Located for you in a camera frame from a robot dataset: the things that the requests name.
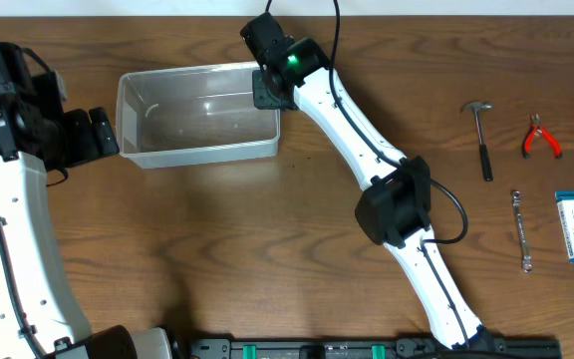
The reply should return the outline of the small steel hammer black grip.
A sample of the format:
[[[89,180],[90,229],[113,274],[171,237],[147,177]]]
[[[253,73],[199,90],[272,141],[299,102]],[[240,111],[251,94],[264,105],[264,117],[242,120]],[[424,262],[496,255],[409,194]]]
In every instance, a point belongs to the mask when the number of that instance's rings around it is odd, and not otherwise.
[[[485,181],[493,181],[493,174],[488,149],[484,139],[484,132],[481,124],[480,113],[490,111],[492,108],[493,106],[488,102],[473,101],[465,104],[461,109],[463,112],[466,110],[471,110],[471,112],[473,113],[479,140],[478,148],[480,154],[482,175]]]

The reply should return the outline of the clear plastic container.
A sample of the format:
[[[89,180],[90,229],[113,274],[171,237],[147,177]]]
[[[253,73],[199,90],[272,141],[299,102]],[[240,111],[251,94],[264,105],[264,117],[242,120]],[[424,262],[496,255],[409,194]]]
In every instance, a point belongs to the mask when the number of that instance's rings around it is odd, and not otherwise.
[[[120,155],[142,169],[274,157],[280,112],[254,106],[254,62],[127,73],[118,87]]]

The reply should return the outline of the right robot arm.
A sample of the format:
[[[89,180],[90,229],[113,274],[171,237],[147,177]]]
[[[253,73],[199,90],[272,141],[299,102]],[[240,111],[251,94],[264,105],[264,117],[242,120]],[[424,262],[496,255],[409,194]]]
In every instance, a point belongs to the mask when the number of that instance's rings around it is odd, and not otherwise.
[[[433,338],[452,351],[488,350],[493,339],[468,307],[431,225],[431,190],[448,190],[431,178],[427,162],[391,145],[345,92],[335,57],[311,38],[286,35],[269,13],[249,21],[240,36],[257,62],[254,105],[299,110],[311,118],[348,164],[362,191],[356,220],[370,241],[402,268],[429,320]]]

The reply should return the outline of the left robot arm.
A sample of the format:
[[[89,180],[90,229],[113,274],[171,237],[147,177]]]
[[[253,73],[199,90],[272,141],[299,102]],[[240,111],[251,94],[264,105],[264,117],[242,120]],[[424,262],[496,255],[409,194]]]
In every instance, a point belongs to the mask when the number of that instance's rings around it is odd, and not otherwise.
[[[48,204],[50,172],[115,155],[102,108],[65,111],[63,80],[0,42],[0,358],[171,358],[168,332],[94,332],[68,281]]]

